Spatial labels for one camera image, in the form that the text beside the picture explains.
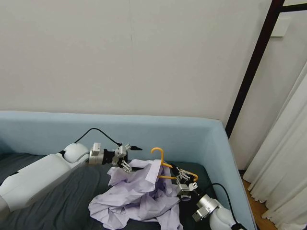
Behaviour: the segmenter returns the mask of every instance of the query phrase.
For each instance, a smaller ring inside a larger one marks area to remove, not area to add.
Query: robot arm
[[[196,222],[202,221],[204,218],[210,218],[210,227],[212,230],[246,230],[244,226],[237,222],[231,204],[230,211],[224,208],[216,199],[210,198],[207,194],[202,197],[201,190],[198,188],[197,183],[193,181],[193,175],[173,164],[172,166],[172,172],[177,178],[177,195],[183,202],[187,199],[190,200],[190,202],[198,201],[196,204],[198,210],[193,214],[193,218]],[[218,185],[225,190],[230,203],[226,189],[221,184]]]
[[[73,143],[59,153],[47,155],[7,177],[0,185],[0,218],[44,197],[86,163],[111,163],[127,173],[141,169],[130,167],[127,163],[128,150],[140,148],[128,144],[108,151],[101,150],[100,146],[100,143],[95,143],[89,151],[84,145]]]

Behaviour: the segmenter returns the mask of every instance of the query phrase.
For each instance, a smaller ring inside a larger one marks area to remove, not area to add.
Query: white wall
[[[268,0],[0,1],[0,109],[226,124]]]
[[[283,15],[292,18],[287,33],[283,38],[271,37],[230,138],[240,169],[259,150],[307,62],[307,11]]]

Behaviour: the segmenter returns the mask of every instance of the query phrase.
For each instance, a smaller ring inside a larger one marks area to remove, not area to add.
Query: yellow clothes hanger
[[[173,168],[172,165],[167,164],[167,163],[164,162],[164,150],[163,150],[162,148],[160,148],[160,147],[154,147],[154,148],[152,148],[152,150],[150,151],[150,153],[153,153],[153,152],[156,151],[156,150],[158,150],[158,151],[161,152],[161,165],[164,165],[164,166],[169,167],[169,168],[172,169],[172,168]],[[186,171],[186,170],[184,170],[184,169],[181,169],[181,170],[185,171],[185,172],[188,173],[188,174],[193,175],[193,176],[194,176],[194,180],[193,180],[194,182],[196,182],[196,181],[198,180],[198,175],[196,175],[196,174],[194,174],[194,173],[191,173],[191,172],[189,172],[189,171]],[[159,178],[171,179],[171,180],[176,180],[176,179],[177,179],[176,177],[173,177],[173,176],[159,176]]]

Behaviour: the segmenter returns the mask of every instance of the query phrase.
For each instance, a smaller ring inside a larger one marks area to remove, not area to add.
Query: dark wooden frame
[[[236,120],[240,114],[244,100],[248,93],[248,90],[253,82],[254,76],[262,59],[263,53],[269,42],[270,36],[281,12],[295,12],[307,10],[307,3],[283,6],[285,0],[272,0],[271,6],[265,18],[260,35],[258,37],[255,49],[248,64],[248,68],[244,75],[239,92],[236,96],[234,106],[232,108],[230,117],[226,125],[226,133],[228,138],[230,137],[232,130],[235,127]]]

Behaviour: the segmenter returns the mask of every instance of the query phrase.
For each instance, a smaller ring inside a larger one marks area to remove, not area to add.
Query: black cable
[[[207,187],[204,189],[204,192],[206,192],[206,191],[208,190],[208,188],[213,187],[213,185],[219,185],[219,186],[221,186],[221,187],[224,189],[224,191],[225,191],[225,193],[226,193],[226,196],[227,196],[227,199],[228,199],[228,203],[229,203],[229,207],[230,207],[230,211],[231,211],[232,217],[233,217],[235,223],[238,224],[238,221],[237,221],[236,218],[235,218],[235,214],[234,214],[234,211],[233,211],[232,206],[231,206],[231,202],[230,202],[230,198],[229,198],[228,192],[227,192],[227,190],[225,189],[224,186],[222,186],[220,183],[213,183],[213,184],[207,186]]]
[[[105,134],[103,131],[101,131],[100,129],[98,128],[90,128],[86,133],[84,133],[79,139],[77,139],[74,143],[77,143],[79,140],[81,140],[89,131],[91,130],[97,130],[99,132],[101,132],[103,135],[105,135],[105,137],[107,137],[110,141],[112,141],[113,143],[117,144],[118,146],[121,146],[122,144],[121,143],[118,143],[116,141],[114,141],[111,137],[109,137],[107,134]]]

